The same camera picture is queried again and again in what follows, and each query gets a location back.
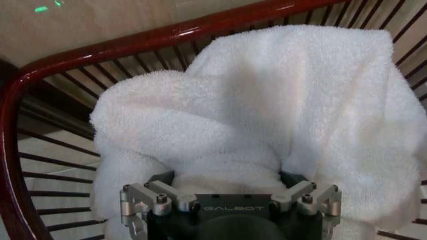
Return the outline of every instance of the logo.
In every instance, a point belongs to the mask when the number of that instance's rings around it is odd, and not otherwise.
[[[260,211],[262,206],[205,206],[205,211]]]

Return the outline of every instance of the green light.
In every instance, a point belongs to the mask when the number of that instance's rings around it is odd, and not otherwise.
[[[33,9],[33,11],[36,12],[36,13],[40,13],[40,12],[44,12],[44,11],[46,11],[49,8],[46,7],[46,6],[37,6],[34,9]]]

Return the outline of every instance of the white towel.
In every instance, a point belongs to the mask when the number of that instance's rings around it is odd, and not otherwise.
[[[117,83],[90,115],[96,216],[117,217],[121,186],[166,169],[192,193],[283,191],[283,170],[341,188],[335,239],[409,222],[427,118],[391,54],[385,31],[273,27],[214,40],[185,73]]]

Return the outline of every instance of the metal bracket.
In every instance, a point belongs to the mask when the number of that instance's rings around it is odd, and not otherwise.
[[[172,203],[180,212],[189,213],[198,211],[200,203],[197,202],[196,195],[177,191],[173,187],[158,180],[148,182],[145,186],[156,193],[164,193],[166,197],[172,199]]]
[[[161,181],[146,182],[142,185],[133,183],[124,185],[120,190],[121,224],[128,227],[133,240],[146,239],[144,229],[146,213],[152,211],[156,216],[165,216],[172,211],[172,203],[181,212],[197,212],[200,203],[196,195],[184,194]]]
[[[145,240],[144,220],[146,213],[164,216],[172,211],[172,200],[164,193],[154,193],[138,183],[124,185],[120,190],[121,224],[128,227],[133,240]]]
[[[297,212],[312,216],[321,211],[328,216],[341,214],[341,191],[336,185],[323,185],[297,199]]]
[[[280,213],[289,211],[292,203],[316,188],[316,184],[309,181],[300,181],[295,186],[281,193],[271,195],[271,203],[277,207]]]

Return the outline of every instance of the screw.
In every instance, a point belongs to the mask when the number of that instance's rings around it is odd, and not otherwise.
[[[157,204],[164,204],[168,201],[168,196],[164,193],[157,194],[156,201]]]
[[[301,196],[301,202],[305,203],[305,204],[311,204],[313,202],[313,197],[311,194],[305,193],[303,196]]]

